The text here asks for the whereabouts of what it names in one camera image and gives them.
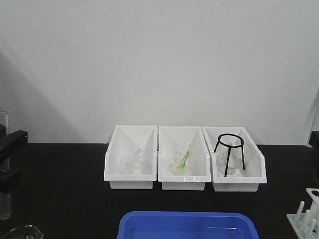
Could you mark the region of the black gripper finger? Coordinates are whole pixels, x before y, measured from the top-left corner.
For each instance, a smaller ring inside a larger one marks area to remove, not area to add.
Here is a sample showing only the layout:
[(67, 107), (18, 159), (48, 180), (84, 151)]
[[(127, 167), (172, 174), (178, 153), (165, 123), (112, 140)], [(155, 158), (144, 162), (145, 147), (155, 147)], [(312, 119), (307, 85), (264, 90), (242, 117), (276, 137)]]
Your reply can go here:
[(11, 169), (9, 171), (0, 171), (0, 191), (10, 193), (21, 184), (21, 171)]
[(0, 138), (0, 158), (6, 159), (13, 150), (26, 145), (28, 142), (28, 132), (17, 130)]

